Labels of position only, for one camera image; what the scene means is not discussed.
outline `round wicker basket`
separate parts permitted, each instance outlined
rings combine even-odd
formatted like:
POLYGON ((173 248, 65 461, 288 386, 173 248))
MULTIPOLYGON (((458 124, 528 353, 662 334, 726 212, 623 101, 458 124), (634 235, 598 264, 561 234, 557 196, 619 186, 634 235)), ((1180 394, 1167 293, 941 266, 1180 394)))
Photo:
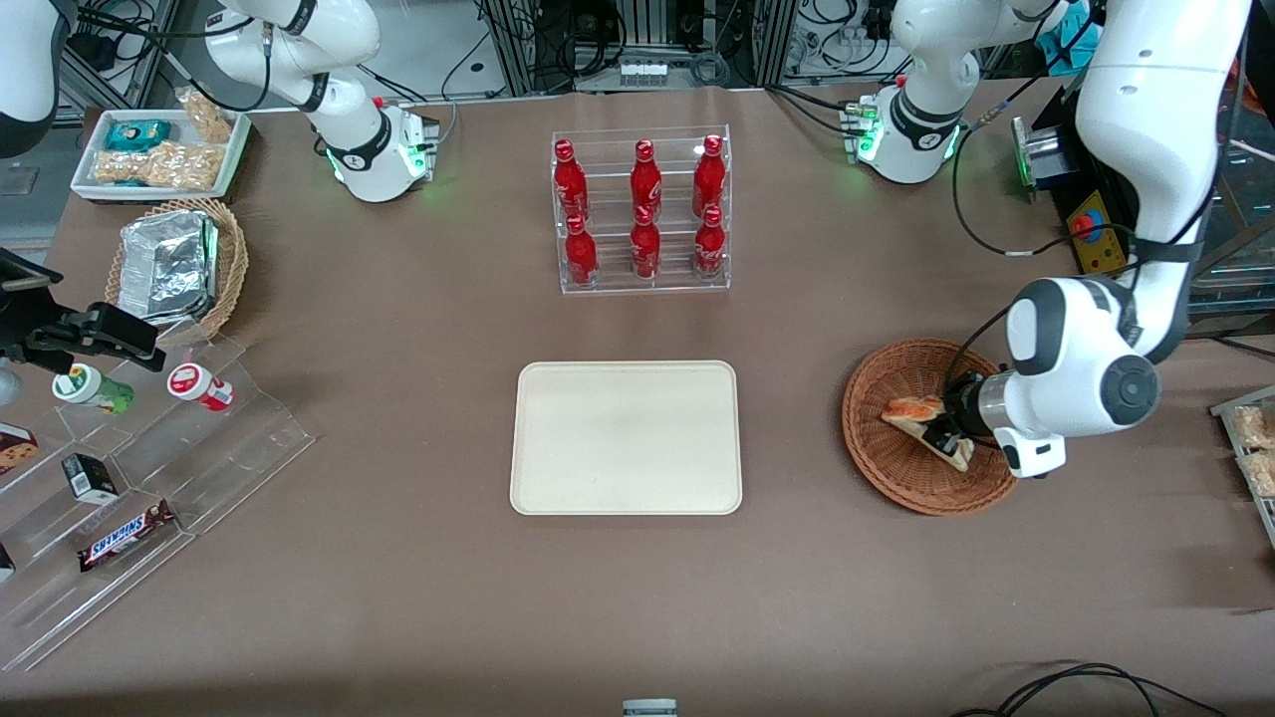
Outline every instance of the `round wicker basket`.
MULTIPOLYGON (((988 508, 1014 490, 997 450, 975 447, 969 472, 961 473, 917 439, 881 420, 894 398, 942 394, 943 374, 960 347, 936 338, 891 343, 863 360, 850 376, 841 402, 841 432, 854 463, 890 500, 928 515, 961 515, 988 508)), ((958 375, 996 371, 974 352, 965 353, 958 375)))
MULTIPOLYGON (((204 336, 212 337, 231 318, 235 305, 238 302, 240 291, 244 290, 244 276, 247 273, 247 244, 244 241, 244 230, 240 228, 235 214, 226 208, 226 204, 215 199, 175 199, 152 208, 147 216, 162 214, 176 209, 203 209, 217 223, 217 305, 213 306, 203 319, 199 320, 199 329, 204 336)), ((106 300, 115 304, 120 297, 120 267, 124 265, 124 244, 115 250, 115 262, 111 263, 111 276, 106 281, 106 300)), ((157 342, 161 348, 171 346, 184 346, 189 343, 189 337, 162 336, 157 342)))

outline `red bottle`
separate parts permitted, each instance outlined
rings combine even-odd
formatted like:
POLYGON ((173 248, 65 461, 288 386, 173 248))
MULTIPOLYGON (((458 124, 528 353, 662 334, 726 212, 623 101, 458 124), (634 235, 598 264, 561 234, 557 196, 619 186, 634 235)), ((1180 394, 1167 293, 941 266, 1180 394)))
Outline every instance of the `red bottle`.
POLYGON ((725 250, 725 231, 722 230, 722 208, 709 204, 704 209, 704 225, 695 232, 695 276, 708 281, 722 272, 722 254, 725 250))
POLYGON ((553 156, 557 163, 553 165, 553 186, 557 190, 558 203, 566 214, 580 214, 589 218, 589 188, 584 182, 584 168, 575 161, 575 147, 571 140, 560 139, 553 143, 553 156))
POLYGON ((659 273, 659 230, 650 207, 634 207, 634 228, 629 242, 634 250, 634 273, 640 279, 653 279, 659 273))
POLYGON ((571 283, 594 286, 598 283, 598 246, 589 232, 584 231, 584 217, 567 214, 566 232, 566 267, 571 283))
POLYGON ((652 214, 659 214, 660 176, 655 166, 655 144, 649 139, 639 139, 634 149, 638 162, 629 175, 629 186, 634 193, 634 207, 650 207, 652 214))
POLYGON ((722 161, 722 137, 710 134, 704 138, 704 156, 695 166, 695 198, 691 211, 696 217, 704 216, 704 208, 722 200, 722 188, 725 185, 725 162, 722 161))

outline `clear acrylic shelf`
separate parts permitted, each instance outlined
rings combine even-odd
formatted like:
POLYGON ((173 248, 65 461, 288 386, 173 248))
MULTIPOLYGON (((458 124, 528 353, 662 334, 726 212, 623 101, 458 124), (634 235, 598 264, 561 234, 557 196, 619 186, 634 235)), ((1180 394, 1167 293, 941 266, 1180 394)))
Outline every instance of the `clear acrylic shelf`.
POLYGON ((724 291, 731 287, 731 128, 704 125, 686 128, 556 131, 553 143, 570 139, 575 158, 584 170, 589 188, 589 233, 598 246, 598 283, 581 287, 571 282, 567 272, 566 216, 553 189, 553 144, 550 144, 550 200, 557 237, 558 282, 562 293, 640 293, 648 291, 724 291), (722 255, 722 272, 710 281, 695 276, 695 232, 700 219, 691 212, 695 166, 704 153, 704 138, 722 135, 722 159, 725 162, 725 186, 722 190, 722 228, 727 241, 722 255), (629 232, 634 226, 632 195, 629 174, 634 168, 634 144, 649 139, 655 145, 655 163, 662 172, 662 208, 655 226, 660 233, 659 273, 653 279, 639 278, 632 272, 629 232))
POLYGON ((237 361, 244 348, 194 324, 164 333, 164 370, 133 364, 108 373, 136 393, 124 413, 60 406, 32 432, 40 453, 0 476, 0 545, 17 572, 0 582, 0 667, 28 670, 133 586, 238 506, 314 443, 288 410, 237 361), (173 398, 178 364, 195 361, 235 388, 215 413, 173 398), (120 498, 76 501, 61 468, 71 453, 106 463, 120 498), (106 564, 80 572, 78 551, 167 500, 176 521, 106 564))

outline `brown table surface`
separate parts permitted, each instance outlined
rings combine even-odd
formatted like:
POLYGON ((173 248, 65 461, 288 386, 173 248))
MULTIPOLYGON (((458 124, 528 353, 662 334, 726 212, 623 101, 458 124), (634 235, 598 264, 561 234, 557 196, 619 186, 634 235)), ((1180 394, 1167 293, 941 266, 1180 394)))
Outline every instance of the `brown table surface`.
MULTIPOLYGON (((972 111, 1009 87, 984 83, 972 111)), ((963 339, 1031 278, 1072 273, 1067 250, 983 251, 955 222, 949 170, 898 186, 849 167, 839 138, 762 92, 462 115, 437 180, 380 205, 333 181, 302 116, 255 119, 264 140, 233 205, 251 268, 227 333, 319 441, 33 671, 0 675, 14 700, 0 712, 557 717, 667 695, 688 717, 942 716, 1067 660, 1275 712, 1271 546, 1206 412, 1275 383, 1275 366, 1184 344, 1145 425, 1070 443, 1063 469, 992 510, 921 517, 850 463, 850 370, 899 338, 963 339), (729 122, 734 286, 564 297, 550 134, 644 122, 729 122), (643 358, 734 366, 740 510, 515 513, 519 370, 643 358)), ((973 140, 963 196, 986 237, 1031 248, 1058 222, 1015 188, 1009 115, 973 140)), ((140 212, 69 202, 48 258, 68 277, 60 300, 101 295, 140 212)), ((998 332, 978 346, 1005 357, 998 332)), ((14 416, 47 407, 47 376, 23 374, 14 416)), ((1040 708, 1145 713, 1095 681, 1040 708)))

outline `snickers bar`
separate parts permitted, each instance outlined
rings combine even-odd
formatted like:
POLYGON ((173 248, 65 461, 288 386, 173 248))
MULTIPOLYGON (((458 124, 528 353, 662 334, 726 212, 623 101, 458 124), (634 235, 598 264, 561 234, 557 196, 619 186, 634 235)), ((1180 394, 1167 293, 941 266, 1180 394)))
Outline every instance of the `snickers bar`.
POLYGON ((175 517, 172 510, 168 509, 167 500, 161 500, 158 505, 152 505, 145 513, 115 528, 111 535, 94 542, 93 547, 79 551, 80 573, 87 573, 102 565, 110 558, 124 552, 175 517))

